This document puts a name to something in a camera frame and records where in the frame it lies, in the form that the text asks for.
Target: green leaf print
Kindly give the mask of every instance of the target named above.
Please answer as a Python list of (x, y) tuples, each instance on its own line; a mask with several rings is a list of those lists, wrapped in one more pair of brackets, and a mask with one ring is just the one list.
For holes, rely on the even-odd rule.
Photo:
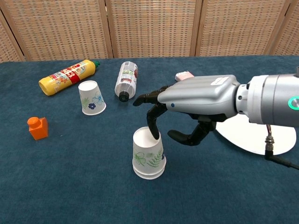
[(144, 153), (143, 152), (136, 153), (135, 156), (134, 156), (134, 158), (135, 158), (135, 160), (137, 161), (137, 163), (139, 165), (144, 166), (146, 160), (144, 158)]
[(161, 159), (162, 159), (162, 154), (163, 154), (163, 149), (161, 147), (161, 149), (159, 150), (157, 155), (155, 155), (154, 158), (152, 158), (151, 160), (148, 160), (147, 164), (150, 165), (151, 167), (157, 168), (160, 164)]
[(84, 109), (86, 109), (86, 107), (88, 106), (89, 103), (90, 103), (89, 98), (84, 98), (81, 100), (81, 104)]

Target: woven panel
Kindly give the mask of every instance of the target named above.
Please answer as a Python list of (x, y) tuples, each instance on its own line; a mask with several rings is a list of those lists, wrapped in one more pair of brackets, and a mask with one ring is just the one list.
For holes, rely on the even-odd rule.
[(5, 29), (4, 26), (7, 26), (7, 24), (4, 24), (5, 20), (2, 15), (0, 15), (0, 63), (1, 62), (17, 62), (17, 61), (23, 61), (20, 54), (18, 54), (15, 46), (12, 43), (12, 40), (10, 39), (10, 36), (8, 32), (10, 30)]
[(108, 57), (97, 0), (3, 1), (29, 60)]
[(283, 30), (275, 55), (299, 55), (299, 2)]
[(117, 57), (190, 55), (196, 0), (109, 0), (108, 4)]
[(285, 0), (207, 0), (197, 55), (261, 55)]

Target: orange toy block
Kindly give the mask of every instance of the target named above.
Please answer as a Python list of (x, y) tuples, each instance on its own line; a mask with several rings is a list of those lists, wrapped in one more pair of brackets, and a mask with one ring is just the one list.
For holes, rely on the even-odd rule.
[(35, 140), (48, 136), (48, 122), (46, 118), (31, 117), (28, 119), (29, 132)]

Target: cable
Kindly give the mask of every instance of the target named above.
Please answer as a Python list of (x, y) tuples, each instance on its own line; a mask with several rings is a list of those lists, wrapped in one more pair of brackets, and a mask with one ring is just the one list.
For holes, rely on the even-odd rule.
[(270, 125), (266, 125), (267, 126), (267, 130), (268, 130), (268, 136), (266, 137), (266, 148), (265, 148), (265, 159), (278, 163), (280, 165), (284, 165), (286, 167), (291, 167), (294, 169), (299, 170), (299, 166), (292, 164), (291, 162), (281, 159), (277, 156), (273, 155), (273, 144), (274, 144), (274, 139), (272, 137), (272, 132), (271, 132), (271, 126)]

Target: yellow bottle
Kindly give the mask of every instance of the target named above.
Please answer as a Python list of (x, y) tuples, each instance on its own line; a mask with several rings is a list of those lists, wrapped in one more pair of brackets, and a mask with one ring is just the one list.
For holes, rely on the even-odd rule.
[(42, 78), (38, 84), (47, 96), (54, 95), (66, 87), (93, 75), (99, 64), (98, 61), (92, 62), (84, 60), (48, 77)]

